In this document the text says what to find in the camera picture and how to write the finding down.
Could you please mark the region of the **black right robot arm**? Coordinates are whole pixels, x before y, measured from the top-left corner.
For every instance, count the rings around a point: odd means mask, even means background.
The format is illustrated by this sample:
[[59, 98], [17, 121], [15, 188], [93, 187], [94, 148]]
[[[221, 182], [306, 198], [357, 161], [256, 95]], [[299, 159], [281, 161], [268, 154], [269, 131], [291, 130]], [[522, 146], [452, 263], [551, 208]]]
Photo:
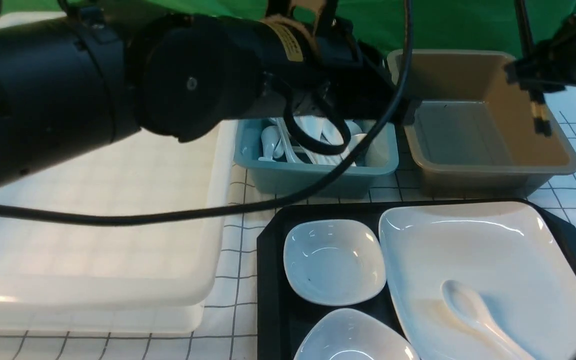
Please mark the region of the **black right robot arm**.
[[506, 82], [528, 93], [537, 134], [553, 134], [547, 116], [545, 94], [576, 87], [576, 13], [569, 14], [550, 39], [534, 43], [524, 0], [515, 0], [522, 57], [503, 68]]

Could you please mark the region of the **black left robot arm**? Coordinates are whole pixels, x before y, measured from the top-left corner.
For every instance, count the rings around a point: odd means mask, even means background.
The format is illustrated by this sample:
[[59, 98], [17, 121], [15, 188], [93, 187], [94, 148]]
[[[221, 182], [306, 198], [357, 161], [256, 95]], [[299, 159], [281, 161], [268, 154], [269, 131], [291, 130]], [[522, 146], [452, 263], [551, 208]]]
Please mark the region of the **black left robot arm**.
[[285, 9], [254, 20], [146, 0], [60, 5], [65, 16], [0, 28], [0, 187], [140, 130], [186, 143], [289, 111], [378, 120], [396, 91], [328, 6], [310, 25]]

